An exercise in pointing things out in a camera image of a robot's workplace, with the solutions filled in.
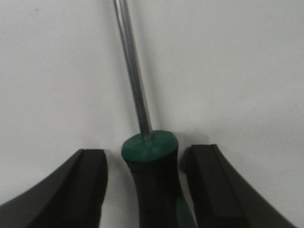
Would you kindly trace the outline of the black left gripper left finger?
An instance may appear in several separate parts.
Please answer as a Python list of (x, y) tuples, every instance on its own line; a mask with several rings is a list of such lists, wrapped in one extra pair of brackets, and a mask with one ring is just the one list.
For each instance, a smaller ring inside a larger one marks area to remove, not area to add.
[(0, 207), (2, 228), (97, 228), (108, 181), (104, 150), (80, 149)]

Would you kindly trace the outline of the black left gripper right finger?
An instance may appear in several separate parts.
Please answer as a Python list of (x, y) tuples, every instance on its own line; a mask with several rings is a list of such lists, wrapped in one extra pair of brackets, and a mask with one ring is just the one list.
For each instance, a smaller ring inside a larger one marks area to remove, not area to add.
[(198, 227), (294, 227), (236, 171), (216, 144), (188, 147), (182, 162)]

